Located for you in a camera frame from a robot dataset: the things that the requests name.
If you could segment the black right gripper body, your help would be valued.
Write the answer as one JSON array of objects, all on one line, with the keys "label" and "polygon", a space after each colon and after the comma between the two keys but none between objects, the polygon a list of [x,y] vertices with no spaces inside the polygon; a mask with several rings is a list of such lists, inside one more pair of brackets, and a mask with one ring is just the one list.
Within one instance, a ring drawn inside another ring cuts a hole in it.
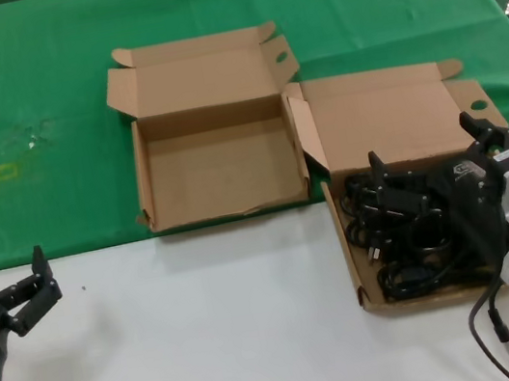
[{"label": "black right gripper body", "polygon": [[503,184],[493,162],[493,154],[503,148],[498,138],[478,140],[426,167],[430,191],[440,202],[455,246],[493,269],[505,255]]}]

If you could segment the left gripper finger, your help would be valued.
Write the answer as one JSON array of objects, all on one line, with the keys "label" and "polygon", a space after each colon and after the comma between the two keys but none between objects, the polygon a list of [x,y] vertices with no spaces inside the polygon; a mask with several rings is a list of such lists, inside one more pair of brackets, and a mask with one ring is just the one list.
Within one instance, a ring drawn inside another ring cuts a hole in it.
[{"label": "left gripper finger", "polygon": [[46,257],[41,246],[34,246],[31,262],[32,274],[0,291],[0,305],[12,310],[36,297],[49,284]]},{"label": "left gripper finger", "polygon": [[31,332],[63,296],[49,263],[47,263],[47,269],[50,281],[48,286],[38,292],[35,298],[21,304],[22,308],[19,312],[9,318],[10,330],[21,337]]}]

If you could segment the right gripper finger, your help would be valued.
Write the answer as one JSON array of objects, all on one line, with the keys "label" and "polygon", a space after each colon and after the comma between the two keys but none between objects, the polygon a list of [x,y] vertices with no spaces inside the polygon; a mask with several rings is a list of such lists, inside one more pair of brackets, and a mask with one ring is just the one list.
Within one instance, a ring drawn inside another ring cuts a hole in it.
[{"label": "right gripper finger", "polygon": [[466,111],[459,115],[459,124],[473,140],[466,151],[470,157],[489,155],[492,150],[503,152],[509,149],[508,127],[497,126],[484,118],[476,119]]},{"label": "right gripper finger", "polygon": [[381,210],[414,217],[437,214],[424,170],[391,172],[373,151],[369,152],[368,161]]}]

